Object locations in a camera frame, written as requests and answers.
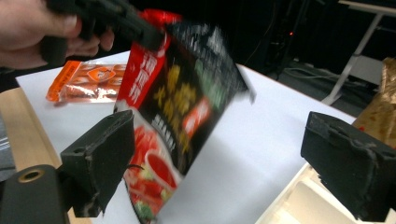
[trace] snack bag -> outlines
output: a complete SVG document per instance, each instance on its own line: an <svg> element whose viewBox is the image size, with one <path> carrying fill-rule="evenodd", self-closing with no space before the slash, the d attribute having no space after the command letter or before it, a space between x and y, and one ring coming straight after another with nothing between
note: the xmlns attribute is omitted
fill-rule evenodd
<svg viewBox="0 0 396 224"><path fill-rule="evenodd" d="M115 102L126 64L68 61L54 79L47 100L60 102Z"/></svg>
<svg viewBox="0 0 396 224"><path fill-rule="evenodd" d="M379 92L353 122L353 126L396 149L396 59L383 60Z"/></svg>
<svg viewBox="0 0 396 224"><path fill-rule="evenodd" d="M218 27L145 10L166 29L151 52L133 44L115 111L134 111L135 153L124 174L141 223L153 223L198 156L227 105L250 92Z"/></svg>

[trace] white table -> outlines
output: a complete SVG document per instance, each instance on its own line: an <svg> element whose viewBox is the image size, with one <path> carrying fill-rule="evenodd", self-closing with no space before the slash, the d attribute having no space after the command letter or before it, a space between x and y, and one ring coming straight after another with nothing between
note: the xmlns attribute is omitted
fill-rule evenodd
<svg viewBox="0 0 396 224"><path fill-rule="evenodd" d="M102 61L126 62L128 56L124 52ZM305 164L300 147L308 113L354 120L244 66L239 68L257 94L255 102L246 97L230 104L163 207L160 223L255 223ZM113 110L111 103L54 106L48 102L45 95L60 70L18 77L58 154ZM122 182L105 215L92 222L138 223Z"/></svg>

